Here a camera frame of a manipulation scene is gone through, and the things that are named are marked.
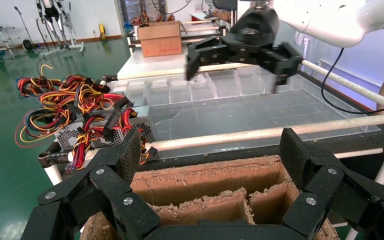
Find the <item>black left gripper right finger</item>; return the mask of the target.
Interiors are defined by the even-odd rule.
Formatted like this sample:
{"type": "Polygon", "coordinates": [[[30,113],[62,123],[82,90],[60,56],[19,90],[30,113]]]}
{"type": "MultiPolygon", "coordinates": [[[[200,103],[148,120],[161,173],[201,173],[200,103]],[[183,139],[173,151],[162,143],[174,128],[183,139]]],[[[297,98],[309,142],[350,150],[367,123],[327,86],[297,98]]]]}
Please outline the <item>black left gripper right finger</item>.
{"type": "Polygon", "coordinates": [[[366,240],[384,240],[384,185],[348,169],[329,150],[303,142],[291,128],[281,133],[279,155],[300,190],[284,226],[312,240],[335,212],[366,240]]]}

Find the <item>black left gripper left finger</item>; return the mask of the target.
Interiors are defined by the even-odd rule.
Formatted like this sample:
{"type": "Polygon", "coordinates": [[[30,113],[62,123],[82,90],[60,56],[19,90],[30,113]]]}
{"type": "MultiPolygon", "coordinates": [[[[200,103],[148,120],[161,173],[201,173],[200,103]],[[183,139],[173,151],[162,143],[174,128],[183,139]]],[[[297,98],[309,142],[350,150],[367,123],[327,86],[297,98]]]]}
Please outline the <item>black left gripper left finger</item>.
{"type": "Polygon", "coordinates": [[[72,240],[97,213],[124,240],[143,240],[161,224],[131,183],[141,156],[141,135],[131,129],[121,144],[99,150],[86,168],[44,190],[22,233],[24,240],[72,240]]]}

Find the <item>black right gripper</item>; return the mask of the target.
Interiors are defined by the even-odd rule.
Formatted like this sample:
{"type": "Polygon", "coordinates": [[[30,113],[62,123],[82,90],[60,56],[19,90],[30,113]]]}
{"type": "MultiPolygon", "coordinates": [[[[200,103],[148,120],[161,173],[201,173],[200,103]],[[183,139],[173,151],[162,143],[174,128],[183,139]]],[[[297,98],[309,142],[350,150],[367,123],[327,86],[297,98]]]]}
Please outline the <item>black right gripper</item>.
{"type": "Polygon", "coordinates": [[[273,47],[279,29],[276,11],[268,5],[250,7],[221,38],[207,37],[192,42],[187,47],[185,76],[190,81],[199,68],[224,64],[226,61],[243,64],[260,64],[267,51],[267,70],[275,75],[271,93],[285,85],[295,75],[301,55],[288,43],[273,47]]]}

